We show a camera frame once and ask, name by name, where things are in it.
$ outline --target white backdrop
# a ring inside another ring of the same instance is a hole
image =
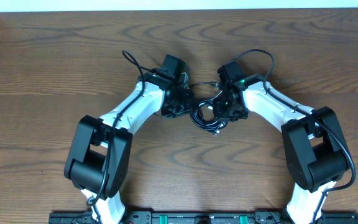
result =
[[[0,12],[358,7],[358,0],[0,0]]]

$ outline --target green component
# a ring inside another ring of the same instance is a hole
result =
[[[248,224],[248,216],[240,216],[240,224]]]
[[[168,224],[168,215],[160,215],[160,224]]]

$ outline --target wooden tabletop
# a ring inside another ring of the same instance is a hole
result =
[[[0,13],[0,223],[86,209],[63,166],[79,120],[134,89],[139,74],[122,49],[145,67],[179,56],[196,83],[217,81],[222,64],[254,48],[276,56],[275,88],[336,112],[357,180],[324,209],[358,212],[358,9]],[[270,59],[254,53],[241,64],[264,74]],[[281,210],[293,186],[282,136],[257,114],[218,136],[189,116],[152,116],[134,136],[121,195],[154,210]]]

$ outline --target black and white robotic arm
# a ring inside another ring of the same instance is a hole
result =
[[[264,77],[245,76],[236,61],[223,65],[218,74],[222,97],[213,99],[215,118],[237,121],[246,119],[251,111],[282,132],[288,170],[296,182],[285,209],[287,218],[296,224],[318,219],[324,190],[333,188],[349,164],[337,142],[314,119],[298,110],[313,114],[345,142],[334,112],[327,107],[314,110],[298,104],[275,90]],[[167,55],[160,69],[139,77],[135,90],[120,105],[99,119],[85,116],[79,122],[65,177],[81,189],[88,202],[93,202],[94,220],[111,224],[121,221],[125,206],[119,189],[127,173],[132,137],[159,110],[166,118],[191,113],[194,97],[188,81],[186,64]],[[312,138],[323,138],[323,142],[312,146]],[[91,150],[90,145],[106,147],[108,155]]]

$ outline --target wooden table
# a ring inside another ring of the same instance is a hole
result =
[[[177,55],[196,83],[217,81],[222,64],[253,48],[276,56],[278,90],[337,113],[358,171],[358,9],[0,13],[0,223],[86,209],[63,166],[80,118],[134,89],[139,74],[122,49],[146,67]],[[249,75],[270,67],[258,53],[241,62]],[[135,135],[121,195],[155,210],[281,210],[293,185],[281,134],[257,114],[218,136],[188,116],[153,116]],[[358,212],[358,176],[324,209]]]

